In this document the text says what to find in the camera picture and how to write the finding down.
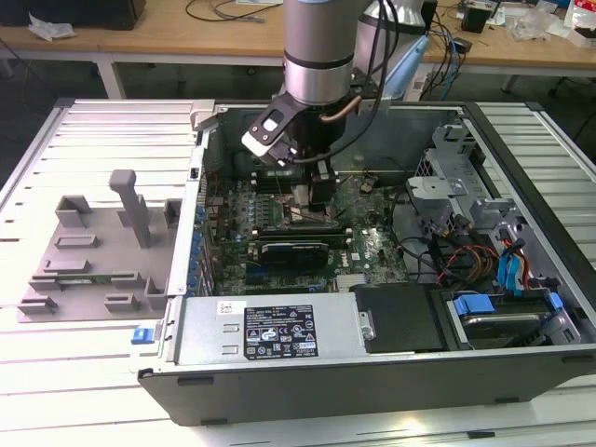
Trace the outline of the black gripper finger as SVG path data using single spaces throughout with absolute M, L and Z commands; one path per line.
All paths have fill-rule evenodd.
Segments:
M 307 169 L 308 208 L 323 211 L 336 191 L 337 175 L 329 160 L 321 160 Z

